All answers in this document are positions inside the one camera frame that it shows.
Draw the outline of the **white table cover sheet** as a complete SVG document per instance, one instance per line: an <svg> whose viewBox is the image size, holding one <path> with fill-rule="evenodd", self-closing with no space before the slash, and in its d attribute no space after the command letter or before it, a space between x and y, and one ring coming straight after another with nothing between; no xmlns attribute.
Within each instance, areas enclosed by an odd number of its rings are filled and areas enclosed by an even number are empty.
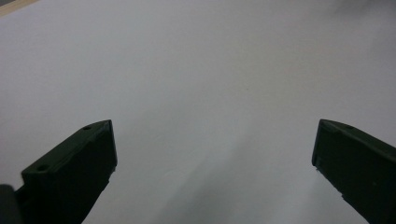
<svg viewBox="0 0 396 224"><path fill-rule="evenodd" d="M332 119L396 146L396 0L38 0L0 17L0 184L108 119L84 224L367 224L312 165Z"/></svg>

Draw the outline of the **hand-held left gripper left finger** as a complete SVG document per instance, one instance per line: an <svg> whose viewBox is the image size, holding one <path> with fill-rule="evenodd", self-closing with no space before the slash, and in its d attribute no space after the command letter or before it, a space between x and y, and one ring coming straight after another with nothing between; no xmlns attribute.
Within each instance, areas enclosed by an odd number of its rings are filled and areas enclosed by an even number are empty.
<svg viewBox="0 0 396 224"><path fill-rule="evenodd" d="M89 124L21 172L25 224L82 224L118 164L111 120Z"/></svg>

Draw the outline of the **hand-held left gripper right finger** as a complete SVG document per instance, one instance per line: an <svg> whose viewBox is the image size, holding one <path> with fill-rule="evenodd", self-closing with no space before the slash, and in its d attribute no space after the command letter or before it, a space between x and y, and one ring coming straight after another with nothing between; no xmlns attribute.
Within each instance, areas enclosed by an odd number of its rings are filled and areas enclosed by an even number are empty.
<svg viewBox="0 0 396 224"><path fill-rule="evenodd" d="M312 164L369 224L396 224L396 147L322 119Z"/></svg>

